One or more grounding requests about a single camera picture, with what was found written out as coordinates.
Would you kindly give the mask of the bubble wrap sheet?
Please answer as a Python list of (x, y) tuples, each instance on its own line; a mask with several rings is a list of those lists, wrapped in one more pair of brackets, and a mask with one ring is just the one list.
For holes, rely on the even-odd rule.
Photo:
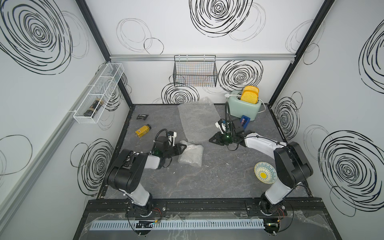
[(189, 143), (208, 141), (219, 131), (216, 123), (221, 117), (210, 98), (204, 97), (197, 102), (178, 105), (178, 110)]
[(186, 149), (179, 156), (178, 162), (180, 164), (187, 164), (192, 167), (202, 167), (204, 147), (202, 145), (194, 145), (186, 141), (180, 141), (181, 144), (186, 145)]

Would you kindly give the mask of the yellow green patterned bowl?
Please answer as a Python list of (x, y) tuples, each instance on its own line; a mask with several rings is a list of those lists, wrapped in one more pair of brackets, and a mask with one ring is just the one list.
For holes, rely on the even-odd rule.
[(258, 180), (265, 184), (273, 184), (277, 178), (276, 169), (267, 162), (259, 162), (254, 167), (254, 173)]

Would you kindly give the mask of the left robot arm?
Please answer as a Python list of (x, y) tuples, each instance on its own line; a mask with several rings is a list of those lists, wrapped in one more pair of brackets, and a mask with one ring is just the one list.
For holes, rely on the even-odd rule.
[(145, 169), (166, 168), (166, 160), (181, 155), (187, 145), (175, 143), (173, 138), (160, 137), (154, 141), (149, 153), (124, 149), (107, 170), (105, 180), (109, 187), (120, 191), (131, 201), (131, 208), (141, 216), (149, 216), (153, 209), (153, 196), (141, 184)]

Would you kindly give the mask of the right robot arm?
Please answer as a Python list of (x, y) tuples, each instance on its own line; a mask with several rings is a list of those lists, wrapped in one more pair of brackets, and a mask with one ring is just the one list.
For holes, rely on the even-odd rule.
[(267, 167), (268, 171), (273, 171), (273, 176), (265, 170), (259, 174), (262, 181), (267, 182), (269, 178), (274, 181), (262, 194), (259, 203), (261, 212), (266, 216), (274, 214), (284, 198), (314, 173), (303, 149), (296, 142), (284, 143), (251, 131), (245, 132), (242, 126), (236, 126), (231, 120), (220, 119), (215, 125), (219, 131), (209, 139), (210, 143), (220, 146), (242, 145), (275, 161), (274, 168)]

